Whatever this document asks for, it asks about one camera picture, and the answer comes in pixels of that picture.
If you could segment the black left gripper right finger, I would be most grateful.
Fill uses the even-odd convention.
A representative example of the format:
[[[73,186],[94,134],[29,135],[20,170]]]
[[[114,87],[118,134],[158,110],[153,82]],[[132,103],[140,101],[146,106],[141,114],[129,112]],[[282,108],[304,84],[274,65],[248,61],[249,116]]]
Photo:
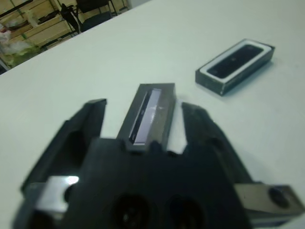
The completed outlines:
[[[187,143],[209,146],[233,183],[253,183],[253,180],[222,129],[200,106],[182,103]]]

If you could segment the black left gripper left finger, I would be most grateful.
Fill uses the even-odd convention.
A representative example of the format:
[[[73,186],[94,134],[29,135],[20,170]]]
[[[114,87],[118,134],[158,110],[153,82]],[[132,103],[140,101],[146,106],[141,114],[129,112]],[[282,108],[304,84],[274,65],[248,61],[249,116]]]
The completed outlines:
[[[75,176],[93,139],[100,137],[106,99],[88,101],[66,120],[23,181],[20,190],[44,183],[50,176]]]

